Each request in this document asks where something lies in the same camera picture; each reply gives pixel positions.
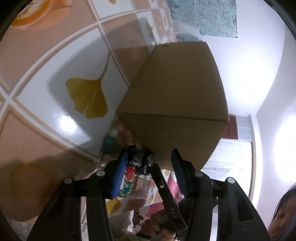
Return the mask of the person's right hand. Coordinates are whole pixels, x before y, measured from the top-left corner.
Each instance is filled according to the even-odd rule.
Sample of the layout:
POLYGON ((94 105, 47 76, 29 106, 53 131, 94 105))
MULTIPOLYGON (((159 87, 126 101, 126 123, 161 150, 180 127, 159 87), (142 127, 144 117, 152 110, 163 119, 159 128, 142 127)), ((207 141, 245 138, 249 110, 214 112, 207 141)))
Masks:
POLYGON ((165 229, 165 228, 161 229, 159 226, 159 223, 164 216, 165 216, 164 210, 160 210, 160 211, 152 214, 149 219, 146 219, 145 222, 143 222, 141 224, 139 233, 142 233, 144 235, 149 235, 151 237, 155 237, 156 233, 161 231, 163 236, 155 238, 154 240, 159 240, 159 241, 175 240, 176 239, 175 232, 172 232, 172 231, 165 229))

